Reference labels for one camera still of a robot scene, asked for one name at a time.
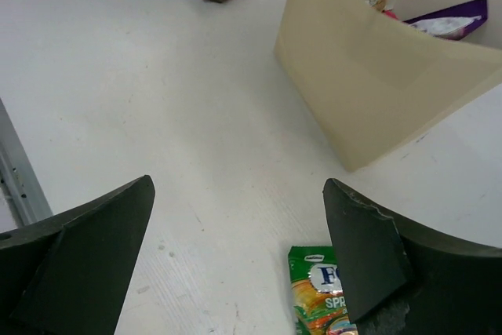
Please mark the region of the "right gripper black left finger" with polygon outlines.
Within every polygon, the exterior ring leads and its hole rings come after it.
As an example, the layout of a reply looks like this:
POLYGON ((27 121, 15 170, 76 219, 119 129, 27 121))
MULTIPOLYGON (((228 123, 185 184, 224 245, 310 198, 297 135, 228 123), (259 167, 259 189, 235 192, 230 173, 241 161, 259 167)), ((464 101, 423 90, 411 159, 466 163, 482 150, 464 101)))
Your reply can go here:
POLYGON ((139 177, 1 234, 3 334, 113 334, 154 205, 139 177))

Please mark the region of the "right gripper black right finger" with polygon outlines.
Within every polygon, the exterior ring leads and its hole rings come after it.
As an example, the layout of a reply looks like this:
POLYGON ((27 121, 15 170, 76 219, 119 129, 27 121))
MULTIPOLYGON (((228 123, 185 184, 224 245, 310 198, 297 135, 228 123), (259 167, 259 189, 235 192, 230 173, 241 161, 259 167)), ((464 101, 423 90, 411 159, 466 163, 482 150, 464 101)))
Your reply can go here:
POLYGON ((447 235, 336 179, 323 188, 348 316, 360 334, 499 334, 501 250, 447 235))

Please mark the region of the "purple snack pouch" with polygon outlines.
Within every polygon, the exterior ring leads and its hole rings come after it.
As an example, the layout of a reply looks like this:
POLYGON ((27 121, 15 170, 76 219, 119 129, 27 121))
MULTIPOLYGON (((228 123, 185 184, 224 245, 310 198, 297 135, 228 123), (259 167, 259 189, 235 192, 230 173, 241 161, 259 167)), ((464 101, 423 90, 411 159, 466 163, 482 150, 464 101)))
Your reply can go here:
POLYGON ((488 15, 488 0, 471 0, 405 20, 405 23, 428 35, 460 41, 481 27, 488 15))

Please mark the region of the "red snack packet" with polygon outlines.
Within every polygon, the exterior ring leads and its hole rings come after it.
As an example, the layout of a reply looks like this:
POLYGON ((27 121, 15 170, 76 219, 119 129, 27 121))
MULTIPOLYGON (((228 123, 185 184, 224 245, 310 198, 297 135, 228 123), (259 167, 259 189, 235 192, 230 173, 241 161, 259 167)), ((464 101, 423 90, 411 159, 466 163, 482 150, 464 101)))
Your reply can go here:
POLYGON ((393 20, 398 20, 397 15, 393 11, 391 11, 391 10, 384 10, 383 14, 386 15, 386 16, 388 16, 388 17, 390 17, 393 20))

